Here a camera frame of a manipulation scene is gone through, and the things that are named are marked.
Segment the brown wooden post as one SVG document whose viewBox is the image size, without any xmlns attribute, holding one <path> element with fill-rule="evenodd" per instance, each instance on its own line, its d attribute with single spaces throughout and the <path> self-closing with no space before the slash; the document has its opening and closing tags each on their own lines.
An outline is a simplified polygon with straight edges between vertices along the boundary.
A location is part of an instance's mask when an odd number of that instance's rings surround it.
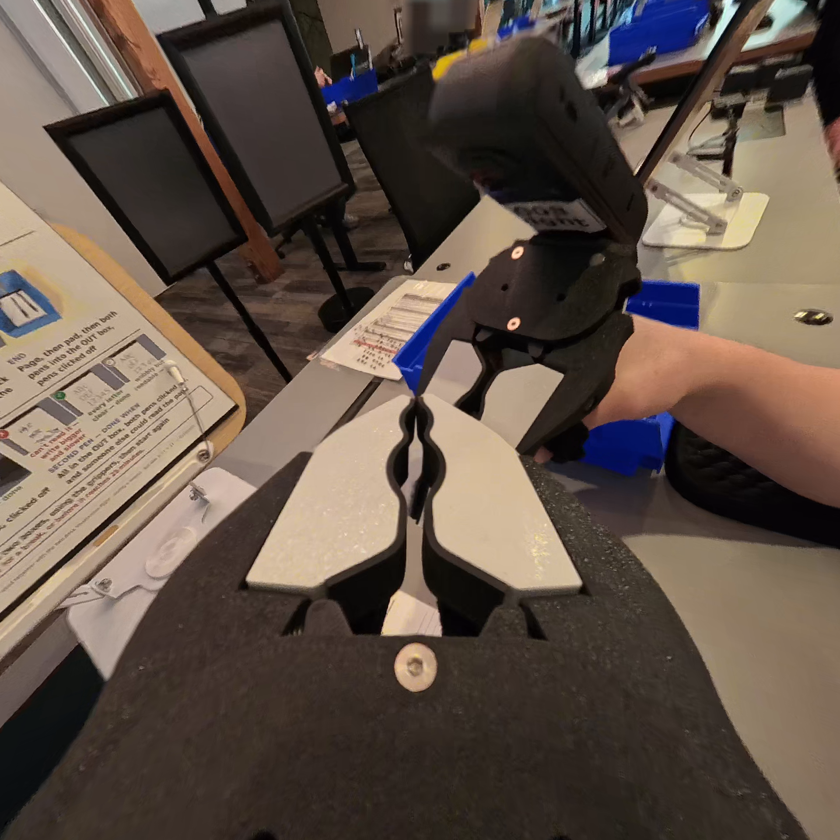
<svg viewBox="0 0 840 840">
<path fill-rule="evenodd" d="M 143 21 L 137 7 L 131 1 L 90 1 L 88 5 L 131 70 L 140 89 L 143 92 L 168 90 L 171 93 L 246 233 L 247 243 L 240 246 L 238 252 L 255 281 L 265 285 L 278 279 L 284 269 L 270 238 L 250 212 L 205 132 L 192 101 L 186 95 L 157 38 Z"/>
</svg>

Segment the person's right hand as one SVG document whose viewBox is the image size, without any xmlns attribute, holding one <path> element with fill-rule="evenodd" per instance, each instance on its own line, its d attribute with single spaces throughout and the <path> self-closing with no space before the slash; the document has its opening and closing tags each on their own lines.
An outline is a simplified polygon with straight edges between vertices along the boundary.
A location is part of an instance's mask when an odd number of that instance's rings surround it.
<svg viewBox="0 0 840 840">
<path fill-rule="evenodd" d="M 659 376 L 669 369 L 669 331 L 670 327 L 662 322 L 633 316 L 633 335 L 619 353 L 613 384 L 583 419 L 588 431 L 668 410 L 668 386 Z"/>
</svg>

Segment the black fronted plywood board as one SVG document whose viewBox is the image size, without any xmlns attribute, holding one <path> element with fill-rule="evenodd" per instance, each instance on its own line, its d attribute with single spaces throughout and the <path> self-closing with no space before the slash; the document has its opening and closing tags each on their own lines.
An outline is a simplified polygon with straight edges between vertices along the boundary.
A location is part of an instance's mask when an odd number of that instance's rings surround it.
<svg viewBox="0 0 840 840">
<path fill-rule="evenodd" d="M 657 169 L 686 133 L 704 103 L 712 99 L 729 69 L 739 63 L 742 48 L 772 4 L 772 1 L 742 1 L 735 9 L 647 157 L 636 168 L 637 179 L 644 188 L 652 190 Z"/>
</svg>

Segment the blue storage bin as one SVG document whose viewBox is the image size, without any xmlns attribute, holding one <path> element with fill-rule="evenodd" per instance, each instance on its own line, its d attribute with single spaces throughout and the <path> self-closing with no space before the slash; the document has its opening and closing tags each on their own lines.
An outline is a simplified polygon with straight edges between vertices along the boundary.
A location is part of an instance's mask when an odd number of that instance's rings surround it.
<svg viewBox="0 0 840 840">
<path fill-rule="evenodd" d="M 609 67 L 635 62 L 650 49 L 657 56 L 693 46 L 710 16 L 708 1 L 636 2 L 608 37 Z"/>
<path fill-rule="evenodd" d="M 357 102 L 375 94 L 378 89 L 379 83 L 376 71 L 375 69 L 369 69 L 321 88 L 321 94 L 328 109 L 333 107 L 342 109 L 346 102 Z"/>
<path fill-rule="evenodd" d="M 395 353 L 393 363 L 406 385 L 417 392 L 428 345 L 462 292 L 473 285 L 468 273 L 429 315 L 414 335 Z M 682 329 L 698 330 L 700 284 L 688 281 L 643 280 L 642 289 L 630 297 L 626 313 Z M 665 463 L 675 419 L 660 413 L 633 421 L 602 425 L 590 432 L 581 462 L 633 476 L 639 469 L 659 472 Z"/>
</svg>

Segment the black framed sign on easel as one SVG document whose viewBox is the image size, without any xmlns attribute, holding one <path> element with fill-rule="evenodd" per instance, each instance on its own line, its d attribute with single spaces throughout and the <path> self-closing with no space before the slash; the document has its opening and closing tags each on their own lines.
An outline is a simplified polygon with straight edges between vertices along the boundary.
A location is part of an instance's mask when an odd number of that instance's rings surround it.
<svg viewBox="0 0 840 840">
<path fill-rule="evenodd" d="M 334 290 L 318 317 L 339 332 L 374 292 L 344 286 L 319 219 L 346 270 L 385 263 L 359 261 L 343 224 L 355 183 L 289 3 L 252 3 L 157 39 L 255 220 L 268 235 L 307 236 Z"/>
<path fill-rule="evenodd" d="M 292 373 L 217 265 L 243 225 L 168 90 L 45 131 L 165 285 L 205 269 L 278 374 Z"/>
</svg>

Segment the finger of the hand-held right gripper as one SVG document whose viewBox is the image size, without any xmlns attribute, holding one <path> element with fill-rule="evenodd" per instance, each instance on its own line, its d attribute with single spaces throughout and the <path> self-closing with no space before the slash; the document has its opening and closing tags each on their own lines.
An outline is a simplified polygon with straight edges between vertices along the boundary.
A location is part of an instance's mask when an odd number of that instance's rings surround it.
<svg viewBox="0 0 840 840">
<path fill-rule="evenodd" d="M 420 395 L 420 419 L 433 420 L 431 403 L 459 403 L 481 384 L 485 365 L 476 348 L 464 341 L 453 341 L 439 362 L 427 388 Z"/>
<path fill-rule="evenodd" d="M 522 441 L 563 378 L 563 373 L 542 364 L 498 372 L 484 396 L 482 423 L 525 454 Z"/>
</svg>

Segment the printed paper sheet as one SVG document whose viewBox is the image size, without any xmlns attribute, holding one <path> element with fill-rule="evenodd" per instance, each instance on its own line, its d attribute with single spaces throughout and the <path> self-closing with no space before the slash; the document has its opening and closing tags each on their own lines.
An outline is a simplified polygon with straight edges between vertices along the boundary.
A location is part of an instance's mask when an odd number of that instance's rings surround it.
<svg viewBox="0 0 840 840">
<path fill-rule="evenodd" d="M 327 363 L 399 382 L 394 358 L 455 289 L 440 281 L 401 278 L 400 285 L 321 353 Z"/>
</svg>

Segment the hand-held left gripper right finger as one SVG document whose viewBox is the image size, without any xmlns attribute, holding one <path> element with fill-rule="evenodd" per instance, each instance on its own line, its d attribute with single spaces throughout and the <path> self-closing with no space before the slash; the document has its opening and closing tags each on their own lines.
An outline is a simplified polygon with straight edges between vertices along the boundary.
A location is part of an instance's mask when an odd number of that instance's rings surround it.
<svg viewBox="0 0 840 840">
<path fill-rule="evenodd" d="M 437 395 L 416 399 L 423 447 L 423 580 L 444 637 L 477 637 L 498 607 L 585 585 L 518 451 Z"/>
</svg>

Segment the black upright panel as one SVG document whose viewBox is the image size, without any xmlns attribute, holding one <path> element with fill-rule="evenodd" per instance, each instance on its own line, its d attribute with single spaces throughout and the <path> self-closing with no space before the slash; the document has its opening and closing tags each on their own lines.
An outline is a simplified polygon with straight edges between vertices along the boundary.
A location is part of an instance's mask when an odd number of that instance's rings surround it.
<svg viewBox="0 0 840 840">
<path fill-rule="evenodd" d="M 434 79 L 428 64 L 344 107 L 350 127 L 419 268 L 480 202 L 425 145 Z"/>
</svg>

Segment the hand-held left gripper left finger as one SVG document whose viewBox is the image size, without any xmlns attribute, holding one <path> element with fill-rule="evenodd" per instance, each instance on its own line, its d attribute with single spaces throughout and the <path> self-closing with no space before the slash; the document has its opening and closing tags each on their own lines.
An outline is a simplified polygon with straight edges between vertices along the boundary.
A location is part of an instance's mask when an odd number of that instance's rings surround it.
<svg viewBox="0 0 840 840">
<path fill-rule="evenodd" d="M 416 408 L 396 396 L 315 447 L 245 577 L 250 590 L 331 600 L 356 633 L 381 632 L 406 573 Z"/>
</svg>

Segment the person's right forearm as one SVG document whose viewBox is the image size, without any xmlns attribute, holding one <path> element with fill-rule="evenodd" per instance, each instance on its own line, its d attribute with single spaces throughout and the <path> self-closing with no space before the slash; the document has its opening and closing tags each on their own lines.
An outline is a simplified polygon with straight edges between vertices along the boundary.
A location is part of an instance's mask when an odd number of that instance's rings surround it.
<svg viewBox="0 0 840 840">
<path fill-rule="evenodd" d="M 783 487 L 839 505 L 839 370 L 652 323 L 665 408 Z"/>
</svg>

